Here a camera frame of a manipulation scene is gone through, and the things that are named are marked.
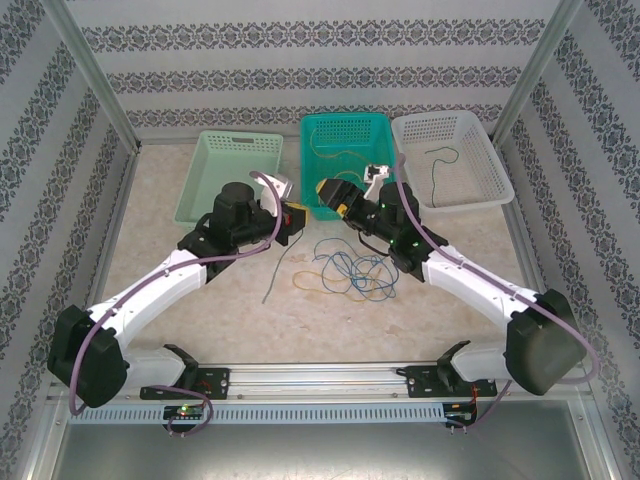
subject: gray metal panel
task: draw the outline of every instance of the gray metal panel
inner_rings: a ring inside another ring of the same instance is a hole
[[[505,403],[466,436],[424,424],[215,425],[181,440],[152,425],[69,425],[53,478],[572,480],[588,474],[566,404],[541,401]]]
[[[71,417],[72,425],[144,425],[162,423],[162,405],[114,405],[87,409]],[[310,404],[310,405],[219,405],[214,404],[211,423],[215,425],[308,425],[353,423],[443,422],[441,403],[398,405]],[[174,425],[201,423],[178,419]]]

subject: tangled cable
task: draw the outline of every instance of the tangled cable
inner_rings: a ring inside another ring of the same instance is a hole
[[[338,250],[334,253],[318,253],[318,248],[324,242],[338,241],[344,243],[352,252]],[[313,291],[326,295],[340,294],[347,297],[352,302],[382,302],[388,298],[395,298],[395,284],[398,282],[400,272],[395,265],[389,266],[385,259],[379,255],[360,255],[349,242],[342,238],[325,238],[316,243],[313,248],[313,261],[326,260],[320,273],[311,270],[301,270],[292,277],[294,287],[300,290]],[[327,274],[330,270],[335,270],[343,278],[329,278]],[[322,286],[325,290],[313,287],[301,286],[298,283],[300,275],[313,275],[322,279]],[[345,288],[336,290],[330,284],[347,282]],[[358,292],[359,297],[353,298],[349,295],[351,290]],[[374,298],[376,293],[380,293],[378,298]]]

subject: blue cable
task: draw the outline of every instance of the blue cable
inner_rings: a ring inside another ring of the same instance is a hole
[[[353,252],[355,260],[348,252],[345,252],[343,250],[338,250],[337,252],[332,254],[318,254],[318,247],[320,246],[320,244],[329,241],[339,241],[346,244],[351,252]],[[383,302],[388,298],[396,297],[395,284],[400,278],[400,272],[398,271],[398,268],[393,264],[392,270],[389,265],[385,263],[385,259],[380,257],[379,255],[359,255],[349,242],[342,238],[332,237],[320,240],[318,243],[316,243],[316,246],[313,247],[313,261],[315,262],[316,260],[325,259],[326,263],[324,264],[324,267],[322,267],[321,276],[322,285],[327,291],[332,293],[347,293],[349,290],[354,288],[364,298],[371,302]],[[333,266],[339,274],[350,280],[349,285],[345,290],[333,290],[327,284],[325,272],[330,266]],[[371,274],[371,272],[376,267],[381,267],[388,273],[388,280],[384,280],[381,278],[372,278],[373,275]],[[369,295],[372,292],[378,290],[383,293],[383,298],[369,298]]]

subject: striped wall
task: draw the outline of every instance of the striped wall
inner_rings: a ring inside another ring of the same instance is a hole
[[[331,111],[468,109],[491,130],[558,0],[76,0],[143,140],[297,133]]]
[[[35,0],[0,1],[0,479],[38,420],[61,309],[89,300],[130,161]]]
[[[587,1],[502,146],[544,280],[603,368],[595,397],[640,478],[640,1]]]

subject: robotic arm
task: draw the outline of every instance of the robotic arm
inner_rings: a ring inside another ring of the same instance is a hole
[[[285,203],[291,182],[267,176],[278,198],[264,188],[261,199],[254,200],[253,189],[244,183],[229,183],[215,198],[212,213],[204,215],[195,229],[187,234],[178,248],[158,267],[134,285],[87,311],[76,306],[65,309],[56,322],[47,366],[67,386],[80,345],[90,329],[103,315],[113,310],[118,301],[142,284],[145,288],[133,294],[115,309],[91,339],[80,368],[77,394],[89,407],[95,408],[111,400],[122,388],[148,385],[173,385],[191,389],[193,369],[197,362],[174,345],[155,351],[129,348],[131,340],[149,322],[188,293],[204,286],[235,260],[200,264],[198,260],[238,254],[239,248],[269,237],[276,227],[277,205],[283,221],[275,237],[288,244],[306,223],[306,212]],[[180,269],[172,267],[192,261]],[[152,281],[158,272],[164,276]]]
[[[371,186],[366,193],[340,179],[322,181],[317,192],[324,204],[339,213],[351,228],[388,243],[389,256],[400,271],[457,296],[487,316],[506,337],[506,342],[458,343],[438,360],[440,380],[453,391],[461,382],[513,379],[530,393],[546,393],[584,358],[586,350],[560,326],[518,297],[554,313],[575,329],[567,300],[555,290],[539,294],[499,278],[475,265],[444,238],[423,226],[439,247],[434,249],[411,223],[397,184],[380,186],[381,180],[388,176],[388,168],[369,166],[365,177]],[[411,212],[419,222],[418,201],[411,188],[406,183],[402,185]],[[493,279],[493,283],[509,287],[516,295],[506,294],[462,264]]]

